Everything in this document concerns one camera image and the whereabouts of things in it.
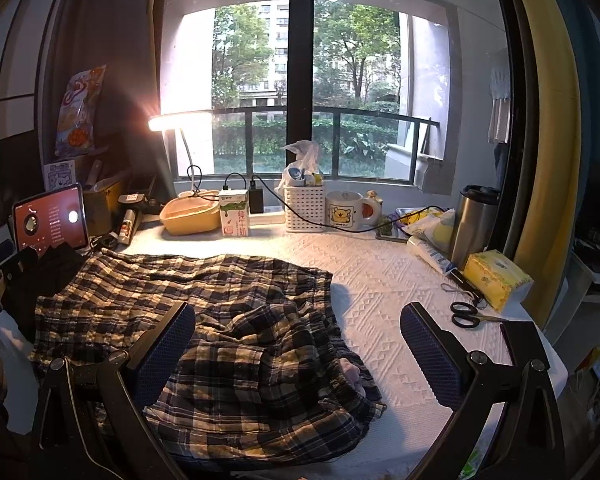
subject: yellow tissue package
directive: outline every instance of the yellow tissue package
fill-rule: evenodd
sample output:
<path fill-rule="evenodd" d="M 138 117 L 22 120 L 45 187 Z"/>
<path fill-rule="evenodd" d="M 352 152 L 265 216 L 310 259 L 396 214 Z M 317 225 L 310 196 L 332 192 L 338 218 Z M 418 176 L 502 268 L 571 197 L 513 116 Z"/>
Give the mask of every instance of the yellow tissue package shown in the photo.
<path fill-rule="evenodd" d="M 470 254 L 462 273 L 498 312 L 507 303 L 521 303 L 534 284 L 531 276 L 498 251 Z"/>

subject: plaid fabric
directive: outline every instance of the plaid fabric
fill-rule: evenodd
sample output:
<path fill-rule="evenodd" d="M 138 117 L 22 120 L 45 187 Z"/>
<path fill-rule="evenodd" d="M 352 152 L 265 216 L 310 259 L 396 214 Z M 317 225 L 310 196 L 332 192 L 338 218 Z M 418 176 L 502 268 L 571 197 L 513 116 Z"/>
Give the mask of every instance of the plaid fabric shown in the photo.
<path fill-rule="evenodd" d="M 102 361 L 128 349 L 174 302 L 196 309 L 196 335 L 149 425 L 185 469 L 301 465 L 356 447 L 386 406 L 347 348 L 330 305 L 331 274 L 264 257 L 129 256 L 103 250 L 52 298 L 38 298 L 32 361 Z M 363 397 L 338 359 L 360 368 Z"/>

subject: milk carton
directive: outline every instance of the milk carton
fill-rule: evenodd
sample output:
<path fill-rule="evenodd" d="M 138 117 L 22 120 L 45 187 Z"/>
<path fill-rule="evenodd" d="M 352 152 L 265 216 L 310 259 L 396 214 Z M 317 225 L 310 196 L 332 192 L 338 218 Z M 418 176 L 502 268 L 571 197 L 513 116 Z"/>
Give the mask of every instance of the milk carton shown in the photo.
<path fill-rule="evenodd" d="M 223 189 L 218 195 L 223 236 L 249 236 L 249 195 L 246 189 Z"/>

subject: tablet screen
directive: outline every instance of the tablet screen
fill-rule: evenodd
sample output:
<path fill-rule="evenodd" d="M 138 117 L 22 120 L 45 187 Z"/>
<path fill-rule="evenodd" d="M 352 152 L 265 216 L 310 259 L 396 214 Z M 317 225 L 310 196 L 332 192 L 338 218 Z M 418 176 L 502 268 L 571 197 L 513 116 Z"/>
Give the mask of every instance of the tablet screen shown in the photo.
<path fill-rule="evenodd" d="M 66 242 L 87 246 L 87 228 L 80 185 L 65 187 L 17 203 L 13 224 L 18 250 L 33 247 L 42 256 L 49 247 Z"/>

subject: white mug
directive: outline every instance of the white mug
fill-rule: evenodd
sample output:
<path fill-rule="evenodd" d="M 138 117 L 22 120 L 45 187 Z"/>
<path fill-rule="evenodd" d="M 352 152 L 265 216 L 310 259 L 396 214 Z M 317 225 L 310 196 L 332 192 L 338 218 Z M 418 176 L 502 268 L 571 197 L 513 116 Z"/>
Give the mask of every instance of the white mug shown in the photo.
<path fill-rule="evenodd" d="M 327 193 L 326 205 L 327 225 L 348 231 L 359 231 L 365 225 L 376 224 L 382 212 L 379 202 L 372 198 L 363 198 L 360 193 L 352 191 Z M 364 205 L 373 210 L 371 216 L 362 216 Z"/>

